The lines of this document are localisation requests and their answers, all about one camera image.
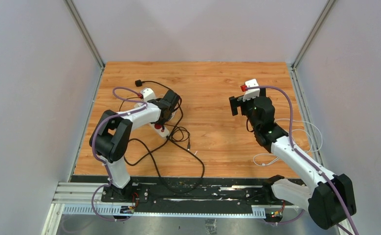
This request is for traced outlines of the white red power strip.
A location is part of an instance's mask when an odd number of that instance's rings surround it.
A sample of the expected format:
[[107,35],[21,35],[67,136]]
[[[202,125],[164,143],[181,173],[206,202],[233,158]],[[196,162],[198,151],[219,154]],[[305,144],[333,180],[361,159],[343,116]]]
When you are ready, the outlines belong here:
[[159,123],[149,123],[149,126],[162,138],[167,138],[170,135],[170,131]]

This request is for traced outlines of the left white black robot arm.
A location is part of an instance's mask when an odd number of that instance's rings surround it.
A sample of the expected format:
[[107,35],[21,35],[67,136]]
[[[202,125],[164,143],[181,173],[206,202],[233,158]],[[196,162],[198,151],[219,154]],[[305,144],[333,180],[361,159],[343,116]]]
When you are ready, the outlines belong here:
[[161,98],[156,97],[151,89],[143,89],[135,95],[138,99],[134,101],[133,109],[106,110],[89,140],[94,158],[103,164],[108,174],[106,187],[114,190],[113,194],[120,202],[128,202],[133,195],[131,176],[125,163],[131,132],[151,124],[161,137],[166,137],[168,131],[164,124],[173,117],[181,101],[181,97],[172,90]]

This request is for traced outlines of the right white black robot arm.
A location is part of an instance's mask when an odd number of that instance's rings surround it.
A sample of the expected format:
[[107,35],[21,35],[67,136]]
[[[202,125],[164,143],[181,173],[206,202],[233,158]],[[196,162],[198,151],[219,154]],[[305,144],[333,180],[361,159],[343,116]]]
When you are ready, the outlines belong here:
[[298,147],[289,133],[275,122],[275,108],[270,98],[231,96],[229,102],[233,116],[241,113],[247,117],[258,144],[283,160],[304,182],[304,186],[300,186],[280,175],[270,177],[262,191],[266,203],[288,201],[306,211],[314,223],[325,230],[356,214],[351,179],[324,168]]

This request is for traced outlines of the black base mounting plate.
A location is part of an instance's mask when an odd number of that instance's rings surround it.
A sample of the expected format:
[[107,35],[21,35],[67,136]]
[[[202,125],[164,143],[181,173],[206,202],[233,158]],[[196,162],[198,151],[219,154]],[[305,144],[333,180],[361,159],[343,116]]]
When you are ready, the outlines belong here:
[[96,211],[115,217],[255,218],[279,223],[288,209],[304,211],[284,200],[267,200],[265,183],[258,178],[171,177],[163,184],[156,177],[132,177],[132,192],[121,198],[107,188],[104,176],[76,175],[73,183],[90,183]]

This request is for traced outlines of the aluminium frame rail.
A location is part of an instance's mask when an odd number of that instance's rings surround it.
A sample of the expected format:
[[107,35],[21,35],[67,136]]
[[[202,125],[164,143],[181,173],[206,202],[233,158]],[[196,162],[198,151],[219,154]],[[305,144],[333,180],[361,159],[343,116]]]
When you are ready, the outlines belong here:
[[265,179],[133,177],[127,193],[107,186],[104,176],[74,176],[60,182],[42,234],[343,234],[315,224],[329,212],[310,210],[283,196],[272,199]]

